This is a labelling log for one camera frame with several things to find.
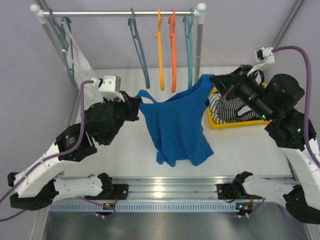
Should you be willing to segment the blue tank top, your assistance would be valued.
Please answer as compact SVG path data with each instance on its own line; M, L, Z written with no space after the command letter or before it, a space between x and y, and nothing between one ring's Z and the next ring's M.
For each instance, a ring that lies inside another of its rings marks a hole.
M177 161L189 160L193 166L199 166L214 154L202 126L214 88L211 77L212 74L203 74L191 88L163 102L156 101L146 90L138 92L138 97L150 100L142 102L139 109L157 150L158 164L174 167Z

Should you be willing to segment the slate blue hanger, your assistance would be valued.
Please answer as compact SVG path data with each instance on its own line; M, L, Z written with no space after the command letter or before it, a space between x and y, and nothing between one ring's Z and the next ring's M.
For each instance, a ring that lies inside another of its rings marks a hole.
M135 50L137 53L138 60L140 62L140 66L143 72L144 80L145 80L145 87L149 89L151 87L150 85L150 76L149 71L147 67L146 57L142 45L142 41L138 32L137 28L137 22L136 22L136 14L133 10L133 8L130 8L131 11L131 17L127 21L127 25L129 26L131 37L135 46Z

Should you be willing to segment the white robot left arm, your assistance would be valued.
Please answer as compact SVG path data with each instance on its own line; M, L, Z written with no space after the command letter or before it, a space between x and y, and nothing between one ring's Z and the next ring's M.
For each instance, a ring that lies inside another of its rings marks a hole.
M105 172L71 180L58 179L57 175L96 154L96 145L109 146L126 121L139 120L142 99L130 97L125 91L120 95L124 100L104 98L88 109L81 105L80 123L64 130L48 151L26 170L8 174L12 208L36 211L63 199L100 200L114 193L112 178Z

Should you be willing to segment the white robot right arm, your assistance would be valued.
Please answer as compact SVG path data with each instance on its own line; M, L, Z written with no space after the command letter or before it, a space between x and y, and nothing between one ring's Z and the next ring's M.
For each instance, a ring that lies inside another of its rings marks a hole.
M258 196L286 208L296 220L320 223L320 168L314 153L317 134L311 122L305 124L305 115L295 109L305 91L291 75L279 73L263 86L258 83L252 66L241 65L231 73L213 75L209 80L224 99L238 97L262 120L268 135L286 155L296 173L298 184L283 184L244 171L235 176L229 186L232 199Z

